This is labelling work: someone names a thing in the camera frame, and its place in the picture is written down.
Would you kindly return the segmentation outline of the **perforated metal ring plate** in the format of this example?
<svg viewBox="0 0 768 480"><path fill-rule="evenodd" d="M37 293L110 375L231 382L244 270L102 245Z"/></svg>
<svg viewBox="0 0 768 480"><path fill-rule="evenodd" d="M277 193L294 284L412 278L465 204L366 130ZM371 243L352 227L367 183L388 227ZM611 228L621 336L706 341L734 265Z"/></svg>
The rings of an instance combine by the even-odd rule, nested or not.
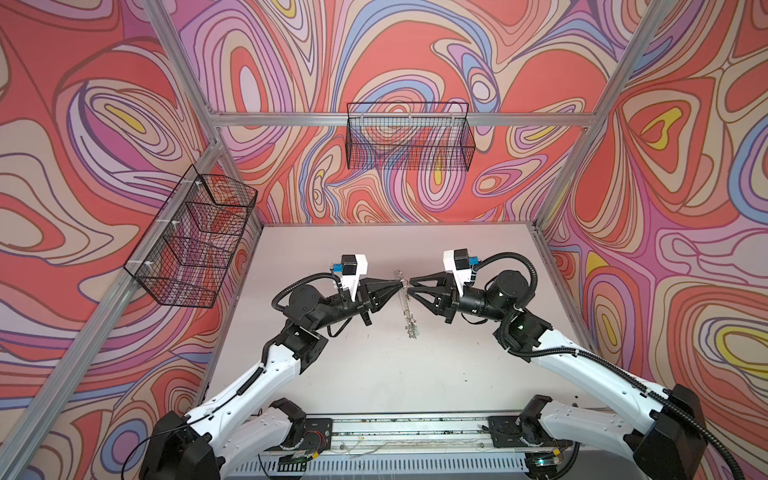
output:
<svg viewBox="0 0 768 480"><path fill-rule="evenodd" d="M397 280L401 281L403 284L402 290L398 293L398 298L400 301L400 305L403 311L403 316L405 318L405 323L407 322L413 322L416 324L415 319L413 317L413 314L411 312L410 306L409 306L409 297L407 293L408 288L408 282L405 279L403 272L401 270L395 270L394 275Z"/></svg>

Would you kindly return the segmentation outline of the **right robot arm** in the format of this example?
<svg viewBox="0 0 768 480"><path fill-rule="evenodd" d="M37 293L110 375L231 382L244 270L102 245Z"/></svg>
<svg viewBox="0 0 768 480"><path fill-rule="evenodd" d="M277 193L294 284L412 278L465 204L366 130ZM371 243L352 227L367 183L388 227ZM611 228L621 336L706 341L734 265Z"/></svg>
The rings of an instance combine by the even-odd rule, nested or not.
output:
<svg viewBox="0 0 768 480"><path fill-rule="evenodd" d="M553 372L608 407L582 409L535 396L518 418L529 444L569 440L632 461L649 479L692 479L713 448L731 476L745 474L733 453L706 427L695 392L644 380L579 346L529 305L538 287L533 263L515 252L480 260L465 249L443 254L441 272L413 277L408 294L452 322L458 314L494 322L505 353Z"/></svg>

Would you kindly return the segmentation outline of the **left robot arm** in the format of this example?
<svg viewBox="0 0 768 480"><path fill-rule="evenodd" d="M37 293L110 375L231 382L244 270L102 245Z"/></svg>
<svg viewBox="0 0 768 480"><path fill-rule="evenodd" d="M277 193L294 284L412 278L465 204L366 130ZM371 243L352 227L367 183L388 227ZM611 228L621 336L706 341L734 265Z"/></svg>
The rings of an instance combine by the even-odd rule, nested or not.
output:
<svg viewBox="0 0 768 480"><path fill-rule="evenodd" d="M275 394L303 374L328 343L323 330L365 324L402 289L399 280L311 274L281 290L272 307L285 317L260 359L219 394L154 426L138 469L141 479L224 479L270 449L299 451L310 461L329 444L306 428L306 414Z"/></svg>

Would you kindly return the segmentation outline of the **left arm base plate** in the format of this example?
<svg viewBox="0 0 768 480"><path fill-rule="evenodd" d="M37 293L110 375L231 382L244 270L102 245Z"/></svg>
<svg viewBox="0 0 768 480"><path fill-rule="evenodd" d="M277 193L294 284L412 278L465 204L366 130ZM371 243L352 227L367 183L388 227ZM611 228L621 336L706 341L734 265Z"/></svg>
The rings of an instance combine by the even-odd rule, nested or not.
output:
<svg viewBox="0 0 768 480"><path fill-rule="evenodd" d="M331 447L332 433L330 417L308 418L291 427L283 446L290 450L322 453Z"/></svg>

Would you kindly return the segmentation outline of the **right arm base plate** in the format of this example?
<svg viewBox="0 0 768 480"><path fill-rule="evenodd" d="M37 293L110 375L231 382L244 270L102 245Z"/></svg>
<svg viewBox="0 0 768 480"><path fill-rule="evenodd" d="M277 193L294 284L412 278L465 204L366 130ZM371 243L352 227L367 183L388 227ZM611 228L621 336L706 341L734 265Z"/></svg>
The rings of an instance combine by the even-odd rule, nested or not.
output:
<svg viewBox="0 0 768 480"><path fill-rule="evenodd" d="M490 416L482 431L491 436L495 448L531 447L568 449L571 440L555 439L545 432L537 419L514 415Z"/></svg>

